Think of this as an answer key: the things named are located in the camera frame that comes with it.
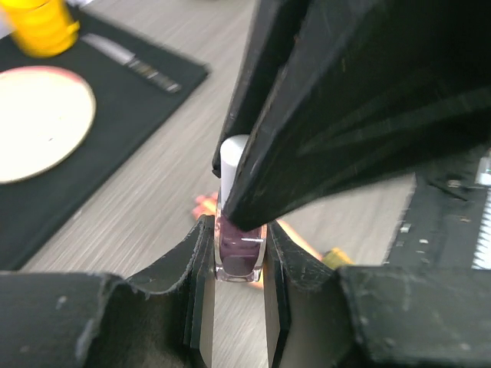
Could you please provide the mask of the yellow mug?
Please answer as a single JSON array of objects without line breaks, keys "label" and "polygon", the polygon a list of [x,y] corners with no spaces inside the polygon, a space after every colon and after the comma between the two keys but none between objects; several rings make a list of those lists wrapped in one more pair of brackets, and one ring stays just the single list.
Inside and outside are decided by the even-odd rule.
[{"label": "yellow mug", "polygon": [[2,1],[1,10],[12,29],[11,37],[33,58],[50,58],[71,48],[80,22],[65,1]]}]

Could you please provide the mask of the pink cream plate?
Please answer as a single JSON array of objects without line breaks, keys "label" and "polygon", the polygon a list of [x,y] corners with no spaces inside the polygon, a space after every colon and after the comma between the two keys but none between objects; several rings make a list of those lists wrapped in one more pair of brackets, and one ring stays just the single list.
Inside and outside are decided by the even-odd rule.
[{"label": "pink cream plate", "polygon": [[61,67],[1,72],[1,183],[40,175],[67,159],[93,126],[90,84]]}]

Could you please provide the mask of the mannequin hand with painted nails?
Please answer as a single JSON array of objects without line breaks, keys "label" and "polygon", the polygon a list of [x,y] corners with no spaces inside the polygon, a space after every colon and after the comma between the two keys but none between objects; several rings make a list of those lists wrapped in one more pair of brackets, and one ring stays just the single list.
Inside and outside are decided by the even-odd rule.
[{"label": "mannequin hand with painted nails", "polygon": [[[198,219],[201,215],[215,215],[217,210],[218,193],[214,192],[211,195],[199,195],[195,198],[196,207],[192,210],[192,214],[195,219]],[[288,235],[288,237],[300,248],[309,253],[319,261],[322,259],[322,255],[313,249],[309,243],[306,242],[287,222],[282,219],[277,221],[282,230]]]}]

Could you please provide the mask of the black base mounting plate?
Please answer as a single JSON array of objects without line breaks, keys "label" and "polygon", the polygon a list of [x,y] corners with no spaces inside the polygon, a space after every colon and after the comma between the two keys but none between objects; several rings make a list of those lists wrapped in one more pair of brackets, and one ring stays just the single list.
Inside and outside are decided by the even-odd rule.
[{"label": "black base mounting plate", "polygon": [[385,264],[472,268],[486,200],[486,190],[475,178],[488,150],[472,149],[416,171],[414,193]]}]

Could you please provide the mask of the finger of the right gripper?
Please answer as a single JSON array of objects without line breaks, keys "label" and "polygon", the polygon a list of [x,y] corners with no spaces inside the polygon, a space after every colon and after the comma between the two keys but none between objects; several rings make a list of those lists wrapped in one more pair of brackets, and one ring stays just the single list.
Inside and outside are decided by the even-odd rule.
[{"label": "finger of the right gripper", "polygon": [[277,73],[293,49],[309,5],[308,0],[261,0],[256,4],[241,70],[213,155],[212,173],[216,177],[222,173],[222,143],[231,136],[252,132]]},{"label": "finger of the right gripper", "polygon": [[223,211],[249,230],[489,141],[488,1],[310,1]]}]

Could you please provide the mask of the black placemat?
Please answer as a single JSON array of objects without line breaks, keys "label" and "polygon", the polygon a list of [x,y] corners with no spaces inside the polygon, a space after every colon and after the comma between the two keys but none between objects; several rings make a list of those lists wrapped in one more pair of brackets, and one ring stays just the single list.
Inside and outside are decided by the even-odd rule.
[{"label": "black placemat", "polygon": [[81,75],[95,94],[97,112],[87,138],[64,162],[1,187],[3,271],[22,268],[209,74],[202,63],[90,13],[70,10],[80,20],[82,32],[121,44],[182,88],[177,94],[166,94],[82,41],[43,62]]}]

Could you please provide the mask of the purple nail polish bottle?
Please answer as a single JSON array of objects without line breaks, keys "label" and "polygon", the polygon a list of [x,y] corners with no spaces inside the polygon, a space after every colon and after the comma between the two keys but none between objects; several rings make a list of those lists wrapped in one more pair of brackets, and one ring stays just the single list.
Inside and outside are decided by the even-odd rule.
[{"label": "purple nail polish bottle", "polygon": [[262,273],[267,225],[248,232],[217,215],[214,228],[215,275],[218,281],[258,282]]}]

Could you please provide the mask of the white nail polish brush cap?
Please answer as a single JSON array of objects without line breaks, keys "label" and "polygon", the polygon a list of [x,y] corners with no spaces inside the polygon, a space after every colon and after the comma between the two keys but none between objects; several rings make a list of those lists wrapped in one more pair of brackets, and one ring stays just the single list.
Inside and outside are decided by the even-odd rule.
[{"label": "white nail polish brush cap", "polygon": [[248,139],[249,135],[245,134],[231,136],[222,143],[219,149],[221,169],[220,199],[222,207],[225,206],[226,200],[231,192],[236,170]]}]

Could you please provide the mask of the yellow plaid sleeve forearm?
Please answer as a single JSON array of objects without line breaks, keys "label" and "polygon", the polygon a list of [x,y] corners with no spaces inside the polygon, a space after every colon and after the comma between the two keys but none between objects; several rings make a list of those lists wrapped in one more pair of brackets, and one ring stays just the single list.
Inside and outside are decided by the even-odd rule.
[{"label": "yellow plaid sleeve forearm", "polygon": [[354,263],[340,248],[333,248],[327,251],[322,256],[321,262],[332,270]]}]

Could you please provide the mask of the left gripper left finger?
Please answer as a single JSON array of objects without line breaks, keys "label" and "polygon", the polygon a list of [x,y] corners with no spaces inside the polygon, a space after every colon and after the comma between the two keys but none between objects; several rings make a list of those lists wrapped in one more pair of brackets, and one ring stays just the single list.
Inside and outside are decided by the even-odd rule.
[{"label": "left gripper left finger", "polygon": [[3,367],[208,367],[213,227],[202,216],[129,278],[99,272],[4,273]]}]

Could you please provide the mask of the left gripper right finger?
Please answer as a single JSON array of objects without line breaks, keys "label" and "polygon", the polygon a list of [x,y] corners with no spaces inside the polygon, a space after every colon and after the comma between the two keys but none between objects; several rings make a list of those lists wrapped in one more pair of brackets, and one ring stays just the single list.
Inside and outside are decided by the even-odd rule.
[{"label": "left gripper right finger", "polygon": [[269,226],[264,267],[271,367],[488,367],[490,273],[331,270]]}]

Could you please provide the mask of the silver knife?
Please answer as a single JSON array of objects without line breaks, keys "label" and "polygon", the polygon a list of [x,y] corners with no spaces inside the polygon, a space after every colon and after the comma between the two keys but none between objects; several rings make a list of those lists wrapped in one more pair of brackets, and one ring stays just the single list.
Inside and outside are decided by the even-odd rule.
[{"label": "silver knife", "polygon": [[115,41],[92,33],[82,35],[81,40],[168,94],[176,94],[182,88],[181,84],[142,61],[135,53]]}]

